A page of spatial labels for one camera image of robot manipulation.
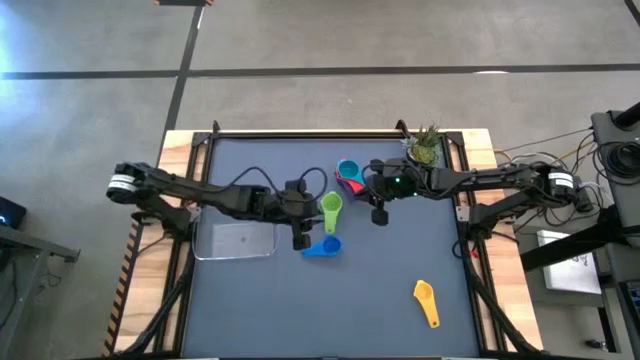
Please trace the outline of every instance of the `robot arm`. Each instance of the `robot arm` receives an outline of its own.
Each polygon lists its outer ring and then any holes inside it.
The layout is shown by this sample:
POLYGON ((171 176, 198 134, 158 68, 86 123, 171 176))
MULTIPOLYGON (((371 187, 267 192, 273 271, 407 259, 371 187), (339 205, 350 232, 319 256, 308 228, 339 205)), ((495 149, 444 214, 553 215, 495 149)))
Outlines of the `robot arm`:
POLYGON ((119 204, 134 204, 162 221, 165 231, 183 237, 189 231, 191 212, 175 208, 160 195, 173 196, 213 206, 221 213, 239 220, 252 220, 291 225, 293 248, 311 246, 309 235, 311 218, 319 214, 315 199, 306 193, 303 179, 288 181, 285 190, 272 193, 261 185, 201 184, 144 163, 116 165, 115 174, 107 188, 107 197, 119 204))
POLYGON ((458 172, 415 164, 407 159, 389 159, 372 160, 366 168, 374 173, 367 176, 368 191, 358 199, 376 207, 371 218, 381 226, 388 223, 384 203, 395 199, 423 196, 440 200, 467 191, 520 190, 491 205, 458 207, 458 219, 468 230, 483 230, 485 238, 504 218, 517 218, 536 207, 567 206, 577 201, 580 191, 571 173, 542 162, 458 172))

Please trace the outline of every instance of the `cable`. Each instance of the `cable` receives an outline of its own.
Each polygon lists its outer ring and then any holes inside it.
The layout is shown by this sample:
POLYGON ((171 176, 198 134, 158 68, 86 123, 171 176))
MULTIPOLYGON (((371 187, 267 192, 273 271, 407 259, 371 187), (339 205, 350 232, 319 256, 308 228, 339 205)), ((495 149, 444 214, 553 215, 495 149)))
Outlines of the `cable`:
POLYGON ((182 295, 185 289, 188 289, 193 278, 194 260, 191 256, 187 256, 182 274, 175 282, 175 285, 160 304, 160 308, 153 315, 147 326, 140 332, 136 340, 120 354, 142 353, 149 346, 153 337, 156 335, 160 324, 166 319, 167 315, 173 308, 173 305, 182 295))
MULTIPOLYGON (((460 249, 460 246, 462 246, 461 244, 462 243, 460 242, 460 240, 456 240, 456 242, 454 242, 453 245, 451 246, 451 253, 453 254, 453 257, 460 260, 462 260, 462 249, 460 249), (456 253, 456 248, 460 249, 460 255, 456 253)), ((477 248, 478 248, 478 242, 474 241, 473 246, 471 247, 471 251, 476 251, 477 248)))
POLYGON ((573 151, 570 151, 570 152, 568 152, 568 153, 566 153, 566 154, 564 154, 564 155, 560 156, 560 157, 558 158, 558 160, 556 160, 556 161, 552 162, 552 163, 551 163, 551 165, 553 165, 555 162, 561 161, 562 159, 566 159, 566 158, 568 158, 569 156, 571 156, 571 155, 573 155, 573 154, 575 154, 575 153, 580 152, 580 150, 581 150, 581 149, 583 149, 583 148, 585 148, 585 147, 587 147, 587 146, 589 146, 589 145, 593 144, 593 142, 594 142, 594 141, 593 141, 593 140, 591 140, 591 141, 589 141, 588 143, 586 143, 586 144, 582 145, 582 147, 578 147, 577 149, 575 149, 575 150, 573 150, 573 151))
POLYGON ((631 186, 640 183, 640 164, 638 159, 640 159, 640 145, 633 142, 607 142, 600 144, 591 156, 591 161, 598 174, 609 182, 620 186, 631 186), (603 160, 602 150, 608 146, 613 146, 614 148, 609 151, 607 157, 603 160), (604 169, 598 168, 596 157, 600 160, 604 169), (607 176, 603 170, 609 172, 612 176, 607 176), (621 181, 621 179, 630 180, 633 178, 636 178, 636 180, 621 181))
POLYGON ((582 149, 582 144, 585 142, 585 140, 587 140, 589 138, 589 136, 593 137, 593 132, 589 133, 587 136, 585 136, 584 138, 582 138, 582 140, 580 140, 580 143, 578 143, 578 151, 576 151, 576 162, 573 164, 573 167, 571 168, 571 173, 575 174, 578 171, 578 167, 579 165, 579 161, 580 161, 580 149, 582 149))
POLYGON ((522 154, 522 155, 518 155, 516 157, 513 158, 513 160, 510 162, 510 164, 515 163, 516 161, 520 160, 521 158, 525 158, 525 157, 532 157, 532 156, 542 156, 547 158, 548 160, 551 160, 551 162, 549 163, 549 165, 553 165, 556 162, 560 162, 560 165, 562 165, 562 167, 564 167, 566 170, 569 170, 569 167, 567 166, 567 164, 562 161, 561 158, 545 152, 545 151, 538 151, 538 152, 532 152, 532 153, 526 153, 526 154, 522 154))
POLYGON ((577 174, 577 173, 578 173, 578 170, 580 169, 580 166, 582 166, 582 163, 584 162, 584 160, 585 160, 589 155, 591 155, 591 154, 593 154, 593 153, 595 152, 595 148, 596 148, 597 146, 598 146, 598 144, 594 142, 594 143, 593 143, 593 144, 591 144, 591 146, 589 147, 589 150, 587 150, 587 153, 586 153, 585 155, 580 156, 580 157, 578 157, 578 154, 579 154, 579 153, 576 153, 576 163, 575 163, 575 164, 573 164, 573 167, 572 167, 572 169, 574 169, 574 170, 573 170, 573 172, 572 172, 572 174, 573 174, 573 175, 575 175, 575 174, 577 174))
POLYGON ((536 217, 540 216, 543 211, 544 211, 544 209, 536 210, 536 213, 533 216, 531 216, 529 219, 527 219, 527 221, 525 221, 522 225, 520 225, 516 229, 514 229, 513 232, 517 233, 518 231, 520 231, 523 227, 527 226, 527 224, 529 224, 531 221, 533 221, 533 219, 535 219, 536 217))
POLYGON ((62 277, 52 273, 51 270, 49 270, 48 264, 47 264, 47 273, 44 274, 44 276, 47 277, 47 283, 49 284, 49 287, 56 287, 60 285, 60 283, 62 282, 62 277))
POLYGON ((502 236, 503 238, 507 238, 509 240, 513 240, 517 245, 520 245, 520 241, 511 235, 507 235, 505 233, 501 233, 499 231, 491 230, 491 233, 494 235, 502 236))
POLYGON ((7 312, 7 315, 5 315, 4 319, 2 319, 2 322, 0 322, 0 331, 2 331, 2 329, 4 328, 4 326, 7 324, 7 321, 9 321, 9 317, 11 317, 11 314, 13 313, 13 309, 16 307, 16 304, 18 303, 18 285, 16 284, 17 282, 17 266, 16 266, 16 261, 14 259, 11 260, 11 268, 13 270, 13 279, 11 280, 11 287, 13 289, 13 302, 11 303, 11 307, 9 307, 9 312, 7 312))
POLYGON ((602 206, 600 205, 600 202, 598 201, 597 203, 591 203, 591 205, 595 205, 598 207, 598 211, 594 212, 593 214, 589 214, 589 215, 584 215, 584 216, 578 216, 578 217, 574 217, 577 214, 578 209, 576 207, 573 208, 573 211, 571 212, 571 214, 569 215, 569 217, 565 220, 560 220, 560 218, 558 218, 558 216, 556 215, 556 213, 553 212, 553 209, 550 208, 545 208, 544 211, 544 220, 547 223, 547 225, 549 226, 553 226, 553 227, 558 227, 558 226, 562 226, 562 225, 566 225, 571 221, 576 221, 576 220, 581 220, 581 219, 588 219, 590 217, 594 217, 596 215, 600 214, 600 211, 602 210, 602 206), (558 220, 558 223, 553 223, 549 220, 549 216, 547 213, 547 210, 551 211, 551 214, 553 215, 553 217, 558 220))
POLYGON ((167 237, 168 237, 168 236, 167 236, 167 234, 163 234, 163 235, 162 235, 162 237, 161 237, 160 239, 155 240, 155 241, 154 241, 154 242, 152 242, 151 244, 149 244, 149 245, 147 245, 147 246, 143 247, 142 249, 138 250, 138 255, 137 255, 137 256, 140 256, 140 254, 142 254, 145 250, 147 250, 147 249, 149 249, 150 247, 152 247, 152 246, 156 245, 157 243, 159 243, 160 241, 162 241, 162 240, 166 239, 167 237))
MULTIPOLYGON (((474 241, 483 241, 483 239, 478 236, 474 241)), ((504 334, 507 335, 507 338, 511 341, 511 344, 515 347, 516 351, 519 353, 540 353, 540 351, 529 344, 522 334, 516 329, 511 320, 509 320, 509 317, 504 313, 496 301, 495 297, 487 290, 484 282, 476 273, 471 258, 465 257, 462 260, 464 261, 465 268, 468 271, 471 287, 485 303, 489 313, 498 323, 504 334)))
MULTIPOLYGON (((145 172, 147 174, 147 176, 154 178, 155 180, 164 182, 164 183, 169 183, 164 177, 158 177, 156 176, 154 173, 152 172, 147 172, 148 168, 146 167, 141 167, 138 164, 135 163, 127 163, 128 165, 132 166, 135 169, 141 170, 143 172, 145 172)), ((282 200, 282 193, 284 191, 279 190, 276 185, 273 183, 273 180, 271 180, 271 177, 266 173, 266 171, 264 171, 262 168, 258 167, 258 166, 251 166, 246 168, 243 172, 241 172, 238 176, 236 176, 233 180, 231 180, 231 182, 229 182, 227 185, 224 185, 222 187, 220 187, 219 189, 216 190, 207 190, 208 193, 212 193, 212 194, 218 194, 221 193, 223 191, 228 190, 231 186, 235 185, 236 182, 238 182, 242 177, 244 177, 245 175, 247 175, 249 172, 251 171, 258 171, 260 174, 262 174, 262 176, 267 180, 267 182, 269 183, 269 187, 271 187, 271 189, 274 191, 274 193, 276 194, 276 196, 282 200)), ((322 174, 323 177, 323 185, 322 185, 322 191, 316 195, 315 197, 313 197, 312 199, 309 200, 291 200, 291 199, 287 199, 286 201, 288 202, 298 202, 298 203, 309 203, 309 202, 313 202, 318 200, 320 197, 322 197, 322 195, 324 195, 325 190, 327 189, 327 185, 329 183, 329 178, 327 177, 327 173, 322 170, 319 167, 312 167, 309 168, 307 170, 305 170, 305 172, 302 173, 302 175, 298 178, 298 181, 302 180, 307 174, 309 174, 312 171, 318 171, 319 173, 322 174)), ((196 185, 190 185, 190 184, 184 184, 182 185, 186 188, 192 189, 192 190, 196 190, 196 191, 202 191, 202 188, 200 186, 196 186, 196 185)))
POLYGON ((539 141, 534 141, 534 142, 530 142, 530 143, 526 143, 526 144, 522 144, 522 145, 514 146, 514 147, 512 147, 512 148, 508 148, 508 149, 502 149, 502 151, 512 151, 512 150, 515 150, 515 149, 523 148, 523 147, 525 147, 525 146, 531 146, 531 145, 542 144, 542 143, 545 143, 545 142, 547 142, 547 141, 560 139, 560 138, 563 138, 563 137, 566 137, 566 136, 569 136, 569 135, 578 134, 578 133, 581 133, 581 132, 584 132, 584 131, 588 131, 588 130, 591 130, 591 128, 589 127, 589 128, 582 129, 582 130, 576 130, 576 131, 572 131, 572 132, 569 132, 569 133, 566 133, 566 134, 562 134, 562 135, 554 136, 554 137, 551 137, 551 138, 548 138, 548 139, 539 140, 539 141))
POLYGON ((604 208, 604 199, 598 196, 598 192, 596 191, 596 189, 592 188, 591 186, 583 186, 583 188, 593 191, 593 196, 595 196, 596 198, 596 203, 598 203, 599 211, 602 211, 602 209, 604 208))
POLYGON ((545 199, 553 202, 553 203, 559 203, 559 204, 563 204, 564 201, 558 198, 555 198, 549 194, 547 194, 546 192, 544 192, 544 180, 542 180, 541 178, 535 178, 534 181, 541 181, 543 182, 542 186, 537 186, 535 184, 533 184, 533 187, 538 190, 538 192, 542 195, 542 197, 544 197, 545 199))
POLYGON ((592 190, 594 190, 594 189, 593 189, 592 187, 590 187, 590 186, 595 186, 595 188, 598 190, 598 195, 600 195, 600 198, 601 198, 601 199, 604 199, 604 197, 603 197, 603 195, 602 195, 602 193, 604 192, 604 195, 606 195, 606 196, 607 196, 607 199, 608 199, 612 204, 614 204, 614 203, 615 203, 615 202, 613 201, 613 198, 611 197, 611 195, 609 195, 609 192, 607 191, 607 188, 606 188, 605 186, 603 186, 603 185, 600 185, 600 184, 595 183, 595 182, 592 182, 592 181, 585 181, 585 182, 580 183, 580 185, 579 185, 579 186, 580 186, 580 187, 585 187, 585 188, 588 188, 588 189, 592 189, 592 190))
POLYGON ((504 151, 502 149, 493 149, 493 152, 495 154, 500 154, 500 155, 506 157, 507 159, 509 159, 509 162, 513 161, 513 159, 511 158, 511 155, 509 155, 506 151, 504 151))

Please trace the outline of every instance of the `table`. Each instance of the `table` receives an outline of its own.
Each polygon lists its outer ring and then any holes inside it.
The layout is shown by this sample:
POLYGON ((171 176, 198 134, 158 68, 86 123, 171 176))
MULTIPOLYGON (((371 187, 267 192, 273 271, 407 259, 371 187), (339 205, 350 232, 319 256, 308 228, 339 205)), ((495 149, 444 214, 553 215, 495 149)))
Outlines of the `table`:
MULTIPOLYGON (((496 166, 491 140, 486 129, 453 131, 462 133, 466 150, 465 155, 470 167, 483 169, 496 166)), ((221 131, 221 133, 234 134, 268 134, 269 132, 295 134, 301 131, 221 131)), ((313 130, 312 132, 326 134, 362 132, 371 134, 389 133, 388 130, 313 130)), ((203 154, 202 151, 196 155, 192 155, 195 166, 192 169, 187 169, 194 133, 205 132, 168 132, 163 144, 159 167, 181 176, 185 176, 190 172, 195 179, 200 179, 202 177, 201 170, 206 161, 205 154, 203 154)), ((453 147, 452 153, 456 153, 456 150, 457 149, 453 147)), ((454 160, 453 165, 454 168, 459 168, 461 164, 454 160)), ((476 201, 486 204, 493 203, 503 196, 504 194, 501 190, 475 193, 476 201)), ((174 205, 178 205, 179 202, 176 199, 172 200, 174 205)), ((464 196, 460 200, 463 204, 467 201, 464 196)), ((180 247, 180 245, 172 244, 170 240, 163 240, 153 248, 145 251, 140 258, 136 258, 135 254, 137 253, 137 249, 157 240, 161 237, 162 233, 161 228, 157 224, 145 226, 144 231, 140 231, 141 229, 141 224, 134 221, 130 231, 130 241, 125 251, 125 260, 122 265, 122 273, 116 291, 111 319, 109 320, 108 333, 103 351, 104 354, 108 354, 114 349, 122 350, 135 340, 139 332, 146 326, 158 308, 162 299, 165 283, 167 283, 167 280, 174 280, 171 278, 167 279, 167 267, 170 264, 172 247, 180 247)), ((506 234, 513 234, 511 227, 504 224, 499 224, 496 230, 506 234)), ((187 245, 182 244, 181 247, 183 251, 179 252, 180 256, 178 256, 177 259, 179 261, 172 262, 172 265, 177 269, 182 269, 180 262, 184 262, 186 258, 185 249, 187 245)), ((517 246, 509 239, 494 236, 494 238, 486 242, 486 253, 489 260, 488 264, 484 264, 485 267, 482 267, 482 264, 476 261, 477 271, 480 272, 482 269, 490 269, 499 304, 525 338, 532 345, 541 348, 540 334, 517 246)), ((173 343, 182 342, 181 332, 176 334, 175 330, 177 319, 185 315, 179 314, 177 308, 178 306, 176 305, 167 321, 167 331, 163 336, 164 344, 162 344, 162 346, 160 346, 160 344, 153 345, 156 350, 171 348, 172 341, 173 343)), ((483 304, 480 304, 480 314, 482 315, 482 327, 484 328, 486 336, 487 348, 496 349, 499 346, 500 339, 494 336, 490 315, 483 304)), ((506 346, 510 350, 513 349, 511 344, 508 343, 508 340, 506 346)))
POLYGON ((0 272, 0 289, 9 289, 3 292, 0 299, 0 314, 7 316, 0 331, 0 359, 8 356, 15 331, 21 324, 22 314, 39 293, 43 274, 48 273, 47 259, 54 255, 63 258, 65 262, 75 263, 80 250, 0 225, 0 263, 4 262, 6 266, 0 272))

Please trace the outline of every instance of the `measuring cup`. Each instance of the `measuring cup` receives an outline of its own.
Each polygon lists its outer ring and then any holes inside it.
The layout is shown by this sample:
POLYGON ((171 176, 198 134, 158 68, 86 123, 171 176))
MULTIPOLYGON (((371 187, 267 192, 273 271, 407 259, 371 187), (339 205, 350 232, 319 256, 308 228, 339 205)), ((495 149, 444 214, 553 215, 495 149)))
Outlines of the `measuring cup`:
POLYGON ((340 249, 342 249, 342 241, 333 235, 327 235, 323 242, 304 250, 302 256, 336 256, 340 249))
POLYGON ((342 209, 342 198, 337 192, 331 191, 322 197, 320 205, 324 213, 324 231, 333 235, 336 233, 338 214, 342 209))
POLYGON ((338 161, 338 176, 344 180, 352 180, 364 184, 360 166, 353 160, 342 159, 338 161))

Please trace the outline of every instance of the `dark gray tabletop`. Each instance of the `dark gray tabletop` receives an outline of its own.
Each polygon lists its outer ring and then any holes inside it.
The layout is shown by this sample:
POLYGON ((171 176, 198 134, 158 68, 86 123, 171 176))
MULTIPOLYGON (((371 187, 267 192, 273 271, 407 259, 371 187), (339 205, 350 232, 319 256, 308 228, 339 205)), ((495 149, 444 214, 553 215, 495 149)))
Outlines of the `dark gray tabletop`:
MULTIPOLYGON (((212 182, 225 184, 261 166, 282 188, 307 168, 329 174, 328 191, 344 194, 332 174, 343 157, 361 166, 400 157, 398 140, 229 140, 216 143, 212 182)), ((321 177, 307 178, 317 193, 321 177)), ((266 184, 258 173, 239 183, 266 184)), ((276 226, 268 257, 197 261, 186 326, 185 357, 477 356, 451 200, 404 199, 387 205, 389 225, 371 223, 372 207, 345 204, 335 258, 304 258, 291 229, 276 226), (441 325, 432 329, 413 297, 417 280, 435 292, 441 325)), ((215 224, 235 223, 205 209, 197 235, 206 251, 215 224)), ((324 238, 322 225, 312 242, 324 238)))

